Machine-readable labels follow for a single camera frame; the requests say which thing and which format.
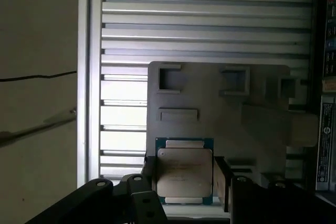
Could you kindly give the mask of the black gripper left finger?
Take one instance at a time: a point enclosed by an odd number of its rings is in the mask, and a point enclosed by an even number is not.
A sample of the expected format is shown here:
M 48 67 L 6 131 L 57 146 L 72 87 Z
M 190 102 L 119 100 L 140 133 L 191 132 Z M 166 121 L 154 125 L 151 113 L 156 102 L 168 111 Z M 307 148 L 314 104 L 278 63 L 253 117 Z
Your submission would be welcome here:
M 117 185 L 93 179 L 28 223 L 167 223 L 152 189 L 155 165 L 156 157 L 145 157 L 141 172 L 124 176 Z

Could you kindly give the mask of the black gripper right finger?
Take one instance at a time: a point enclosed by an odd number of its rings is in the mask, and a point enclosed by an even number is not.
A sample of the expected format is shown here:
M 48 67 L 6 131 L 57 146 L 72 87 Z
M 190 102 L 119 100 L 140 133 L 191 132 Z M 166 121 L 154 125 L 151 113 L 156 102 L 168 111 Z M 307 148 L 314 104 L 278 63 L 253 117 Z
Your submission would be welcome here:
M 262 186 L 214 158 L 214 187 L 231 223 L 335 223 L 335 206 L 279 176 Z

